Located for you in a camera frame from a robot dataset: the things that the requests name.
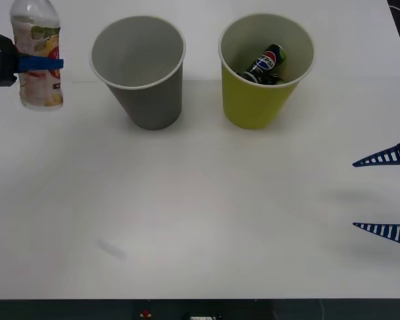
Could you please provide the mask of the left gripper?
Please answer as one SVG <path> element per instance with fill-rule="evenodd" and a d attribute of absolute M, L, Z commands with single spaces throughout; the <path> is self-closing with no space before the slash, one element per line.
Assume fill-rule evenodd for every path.
<path fill-rule="evenodd" d="M 19 57 L 12 40 L 0 35 L 0 87 L 11 87 L 17 80 L 16 73 L 39 70 L 59 70 L 64 60 L 22 55 Z"/>

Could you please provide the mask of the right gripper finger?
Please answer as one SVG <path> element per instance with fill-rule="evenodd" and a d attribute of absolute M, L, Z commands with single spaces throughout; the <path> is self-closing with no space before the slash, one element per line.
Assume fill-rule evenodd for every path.
<path fill-rule="evenodd" d="M 400 224 L 352 223 L 355 227 L 400 244 Z"/>
<path fill-rule="evenodd" d="M 394 147 L 379 151 L 353 163 L 354 167 L 380 165 L 400 165 L 400 143 Z"/>

